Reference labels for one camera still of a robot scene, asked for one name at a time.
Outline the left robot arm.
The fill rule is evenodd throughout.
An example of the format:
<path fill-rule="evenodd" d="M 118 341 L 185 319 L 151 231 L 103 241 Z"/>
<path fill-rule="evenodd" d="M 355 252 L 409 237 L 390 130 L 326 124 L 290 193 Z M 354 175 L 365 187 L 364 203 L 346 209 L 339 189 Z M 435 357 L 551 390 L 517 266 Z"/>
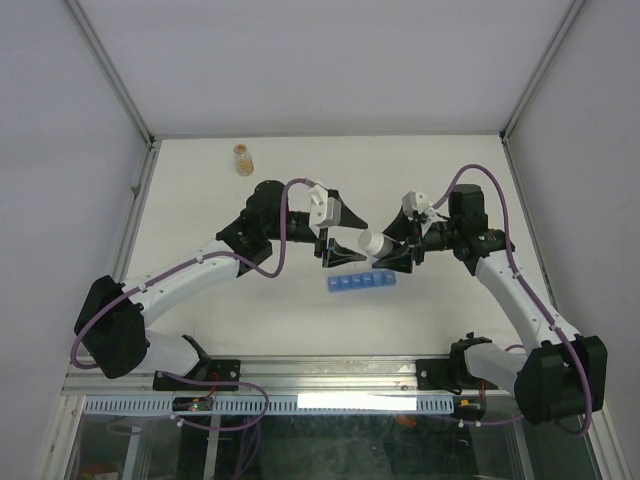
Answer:
<path fill-rule="evenodd" d="M 98 369 L 108 379 L 136 369 L 176 377 L 198 388 L 214 377 L 212 358 L 187 334 L 151 330 L 162 315 L 201 291 L 249 272 L 274 279 L 291 243 L 306 243 L 323 267 L 364 260 L 330 237 L 332 227 L 366 230 L 367 223 L 338 191 L 305 178 L 258 184 L 244 208 L 215 238 L 156 273 L 117 281 L 95 280 L 74 326 L 73 366 Z"/>

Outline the blue weekly pill organizer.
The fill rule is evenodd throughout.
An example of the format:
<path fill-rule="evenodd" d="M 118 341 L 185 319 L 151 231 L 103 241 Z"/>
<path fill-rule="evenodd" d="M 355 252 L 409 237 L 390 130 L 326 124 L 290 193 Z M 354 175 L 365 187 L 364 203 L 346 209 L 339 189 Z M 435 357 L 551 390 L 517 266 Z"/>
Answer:
<path fill-rule="evenodd" d="M 359 290 L 393 287 L 396 274 L 391 270 L 373 270 L 351 274 L 332 275 L 327 278 L 330 293 L 346 293 Z"/>

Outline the white pill bottle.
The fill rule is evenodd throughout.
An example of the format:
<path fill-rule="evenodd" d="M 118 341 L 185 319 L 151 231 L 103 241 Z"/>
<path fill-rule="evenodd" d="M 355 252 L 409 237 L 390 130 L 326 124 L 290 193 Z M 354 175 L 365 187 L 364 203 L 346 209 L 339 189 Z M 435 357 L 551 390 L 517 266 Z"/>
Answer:
<path fill-rule="evenodd" d="M 369 257 L 381 259 L 399 247 L 399 244 L 384 234 L 372 230 L 364 230 L 358 245 Z"/>

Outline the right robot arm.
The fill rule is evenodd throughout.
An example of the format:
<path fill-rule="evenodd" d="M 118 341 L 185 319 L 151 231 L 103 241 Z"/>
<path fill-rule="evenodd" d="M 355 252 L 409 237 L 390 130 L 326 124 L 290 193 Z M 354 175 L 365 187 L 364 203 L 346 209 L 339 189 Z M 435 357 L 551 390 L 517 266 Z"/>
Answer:
<path fill-rule="evenodd" d="M 459 184 L 439 218 L 425 194 L 410 192 L 381 233 L 364 231 L 359 246 L 376 269 L 412 273 L 429 252 L 450 251 L 497 301 L 514 327 L 523 353 L 510 353 L 485 337 L 468 334 L 451 345 L 441 367 L 427 379 L 459 394 L 486 381 L 509 392 L 534 425 L 602 409 L 608 352 L 596 336 L 585 337 L 540 298 L 518 266 L 505 229 L 492 229 L 480 186 Z"/>

